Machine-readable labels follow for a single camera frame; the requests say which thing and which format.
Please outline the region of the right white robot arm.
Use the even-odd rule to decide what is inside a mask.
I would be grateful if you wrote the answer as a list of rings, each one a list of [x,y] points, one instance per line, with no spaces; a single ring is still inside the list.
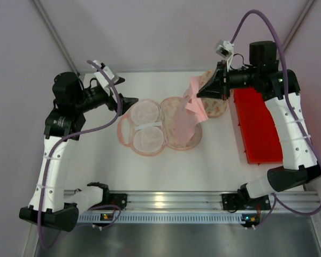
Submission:
[[[256,199],[282,192],[321,177],[321,159],[312,148],[301,108],[300,88],[296,75],[287,69],[281,45],[259,41],[249,45],[249,64],[232,69],[234,45],[219,41],[216,53],[224,58],[197,97],[227,99],[237,88],[254,88],[261,94],[273,119],[282,150],[282,166],[242,185],[240,193]]]

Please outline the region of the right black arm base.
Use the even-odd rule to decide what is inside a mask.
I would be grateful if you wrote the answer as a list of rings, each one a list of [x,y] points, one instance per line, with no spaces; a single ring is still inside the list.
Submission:
[[[221,195],[223,210],[234,213],[239,210],[270,210],[269,197],[249,198],[242,193],[224,193]]]

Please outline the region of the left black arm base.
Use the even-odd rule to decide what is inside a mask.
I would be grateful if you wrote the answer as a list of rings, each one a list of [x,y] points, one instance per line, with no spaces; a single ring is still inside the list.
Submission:
[[[110,205],[107,207],[109,210],[118,210],[119,207],[121,210],[125,209],[127,206],[128,194],[126,193],[105,193],[104,195],[104,205]]]

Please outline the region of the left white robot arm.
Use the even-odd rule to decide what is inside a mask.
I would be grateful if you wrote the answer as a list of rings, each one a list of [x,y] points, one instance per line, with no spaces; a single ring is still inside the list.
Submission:
[[[85,88],[74,72],[63,72],[54,78],[53,109],[45,120],[44,151],[36,189],[28,206],[22,207],[19,217],[39,228],[46,227],[70,232],[79,216],[94,206],[107,205],[109,187],[91,182],[80,192],[64,197],[68,164],[75,144],[83,134],[84,114],[106,105],[118,116],[138,102],[137,98],[118,94],[115,101],[112,91],[103,83]]]

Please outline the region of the pink cloth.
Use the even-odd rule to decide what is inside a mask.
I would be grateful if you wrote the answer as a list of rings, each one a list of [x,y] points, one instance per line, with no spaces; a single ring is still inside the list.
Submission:
[[[191,77],[189,87],[176,108],[172,130],[177,145],[188,144],[195,134],[196,125],[208,119],[202,100],[197,97],[199,89],[200,77]]]

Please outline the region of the floral mesh laundry bag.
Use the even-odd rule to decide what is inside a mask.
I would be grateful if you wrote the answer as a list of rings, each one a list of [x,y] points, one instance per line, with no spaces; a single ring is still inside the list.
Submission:
[[[187,112],[192,112],[198,121],[202,122],[208,118],[222,115],[227,109],[228,102],[221,99],[198,98],[200,76],[190,78],[190,84],[185,91],[183,100]]]

